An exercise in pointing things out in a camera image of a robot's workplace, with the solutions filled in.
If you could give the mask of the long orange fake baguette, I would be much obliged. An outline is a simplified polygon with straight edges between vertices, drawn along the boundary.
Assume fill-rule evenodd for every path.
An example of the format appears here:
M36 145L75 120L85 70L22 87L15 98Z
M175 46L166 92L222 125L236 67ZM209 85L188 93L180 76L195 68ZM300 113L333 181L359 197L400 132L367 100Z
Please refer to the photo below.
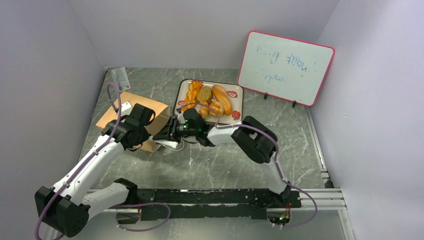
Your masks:
M227 94L226 89L221 85L215 84L212 86L211 90L215 99L223 104L224 114L226 116L231 115L233 111L233 105L231 103L229 95Z

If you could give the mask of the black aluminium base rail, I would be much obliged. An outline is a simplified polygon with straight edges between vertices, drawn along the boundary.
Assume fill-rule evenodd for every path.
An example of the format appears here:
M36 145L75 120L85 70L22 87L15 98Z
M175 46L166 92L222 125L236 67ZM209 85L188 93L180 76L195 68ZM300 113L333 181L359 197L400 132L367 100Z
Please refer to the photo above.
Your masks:
M292 190L285 198L266 188L239 189L102 189L83 194L93 217L109 208L135 213L141 221L159 219L238 218L288 222L296 210L346 210L341 190Z

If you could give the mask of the braided orange fake bread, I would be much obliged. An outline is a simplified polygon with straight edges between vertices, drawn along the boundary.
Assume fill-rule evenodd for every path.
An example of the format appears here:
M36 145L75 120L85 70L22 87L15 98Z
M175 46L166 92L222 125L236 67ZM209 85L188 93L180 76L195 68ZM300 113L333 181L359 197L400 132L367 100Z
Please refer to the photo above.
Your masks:
M194 80L189 84L188 91L186 93L186 97L185 97L185 100L184 100L184 105L187 105L187 104L188 105L181 109L183 112L188 110L188 109L196 107L196 104L194 104L194 103L197 102L197 96L198 96L202 87L203 87L202 81Z

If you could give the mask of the brown paper bag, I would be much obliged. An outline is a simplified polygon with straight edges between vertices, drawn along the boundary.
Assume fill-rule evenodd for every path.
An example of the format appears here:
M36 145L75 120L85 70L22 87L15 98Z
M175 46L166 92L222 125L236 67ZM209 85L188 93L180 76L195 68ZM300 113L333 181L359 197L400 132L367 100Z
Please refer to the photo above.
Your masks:
M150 140L166 127L170 119L170 108L167 104L139 96L129 92L122 92L121 118L113 138L121 143L125 150L138 149L155 152L160 144Z

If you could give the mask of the round orange fake bun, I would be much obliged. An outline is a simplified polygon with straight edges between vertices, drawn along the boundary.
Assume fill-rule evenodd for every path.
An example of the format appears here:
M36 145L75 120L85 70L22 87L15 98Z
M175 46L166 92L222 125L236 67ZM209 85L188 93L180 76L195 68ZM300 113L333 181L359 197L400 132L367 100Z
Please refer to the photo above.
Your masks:
M224 105L219 101L212 101L209 104L210 111L209 114L213 117L220 118L224 114Z

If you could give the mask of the curved croissant fake bread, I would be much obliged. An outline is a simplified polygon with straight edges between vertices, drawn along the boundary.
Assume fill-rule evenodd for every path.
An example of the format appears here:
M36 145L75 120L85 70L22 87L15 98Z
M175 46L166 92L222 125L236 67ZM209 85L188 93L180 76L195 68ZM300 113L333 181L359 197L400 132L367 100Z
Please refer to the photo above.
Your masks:
M206 119L210 113L209 104L207 101L200 102L200 108L197 111L203 119Z

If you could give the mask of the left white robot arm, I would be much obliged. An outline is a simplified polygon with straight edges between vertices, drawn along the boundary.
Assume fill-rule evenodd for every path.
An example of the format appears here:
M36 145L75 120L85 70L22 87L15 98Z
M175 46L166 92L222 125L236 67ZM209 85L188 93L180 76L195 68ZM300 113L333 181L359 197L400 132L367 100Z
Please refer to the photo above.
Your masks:
M36 191L38 222L72 238L103 210L116 205L132 208L140 203L137 185L123 178L93 194L87 191L121 153L149 139L146 126L155 116L154 110L136 103L128 115L119 114L109 122L90 152L66 176L52 187Z

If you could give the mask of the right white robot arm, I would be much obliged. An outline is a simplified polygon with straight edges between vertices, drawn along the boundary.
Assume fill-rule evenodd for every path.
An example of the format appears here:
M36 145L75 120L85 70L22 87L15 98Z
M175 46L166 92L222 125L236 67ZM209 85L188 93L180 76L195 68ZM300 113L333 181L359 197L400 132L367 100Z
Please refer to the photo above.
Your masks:
M204 147L236 144L253 162L261 166L267 179L270 202L282 207L289 200L291 185L278 161L277 136L252 116L234 124L219 125L206 122L193 108L172 117L151 139L157 143L178 144L193 137Z

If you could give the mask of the clear plastic wrapper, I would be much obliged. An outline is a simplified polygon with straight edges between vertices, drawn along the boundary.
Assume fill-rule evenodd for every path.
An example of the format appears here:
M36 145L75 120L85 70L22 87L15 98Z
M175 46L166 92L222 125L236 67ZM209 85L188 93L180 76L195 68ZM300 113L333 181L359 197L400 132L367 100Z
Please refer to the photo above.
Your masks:
M110 73L112 81L117 85L120 92L131 89L130 81L125 67L112 69Z

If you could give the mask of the pink framed whiteboard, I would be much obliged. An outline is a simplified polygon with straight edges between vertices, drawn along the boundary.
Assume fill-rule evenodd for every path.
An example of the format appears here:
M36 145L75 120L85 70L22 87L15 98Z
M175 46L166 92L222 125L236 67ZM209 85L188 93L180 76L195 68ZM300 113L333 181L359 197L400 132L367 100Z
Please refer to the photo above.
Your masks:
M247 35L237 83L311 107L335 53L330 46L252 30Z

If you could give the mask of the strawberry pattern tray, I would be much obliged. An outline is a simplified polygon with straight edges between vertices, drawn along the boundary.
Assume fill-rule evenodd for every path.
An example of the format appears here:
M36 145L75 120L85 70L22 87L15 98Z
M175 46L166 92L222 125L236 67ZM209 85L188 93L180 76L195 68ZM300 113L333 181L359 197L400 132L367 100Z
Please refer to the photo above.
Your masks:
M192 82L199 82L202 84L203 87L210 87L210 88L217 85L219 86L219 89L221 91L225 92L225 95L227 96L231 105L231 113L229 115L226 115L225 113L223 113L223 115L220 117L220 121L219 121L220 124L222 125L233 124L241 120L243 115L244 90L239 85L233 84L233 83L220 83L220 82L203 81L203 80L197 80L197 79L185 79L180 83L177 94L176 94L175 104L172 110L175 116L179 114L178 108L185 104L186 95L187 95L187 92L189 91L189 86Z

